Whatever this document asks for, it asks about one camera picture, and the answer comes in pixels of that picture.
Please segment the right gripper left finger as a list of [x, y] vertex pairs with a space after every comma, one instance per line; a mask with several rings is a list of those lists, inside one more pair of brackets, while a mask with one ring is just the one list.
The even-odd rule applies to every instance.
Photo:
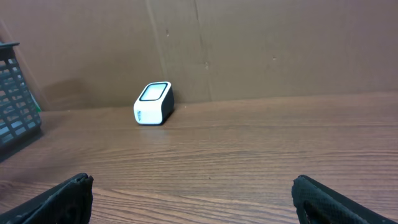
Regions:
[[29, 201], [1, 214], [5, 224], [88, 224], [94, 178], [79, 173]]

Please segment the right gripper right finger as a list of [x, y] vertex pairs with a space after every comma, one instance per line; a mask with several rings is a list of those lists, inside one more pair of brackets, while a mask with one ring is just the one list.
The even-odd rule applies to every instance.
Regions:
[[292, 198], [300, 224], [397, 224], [306, 175], [294, 179]]

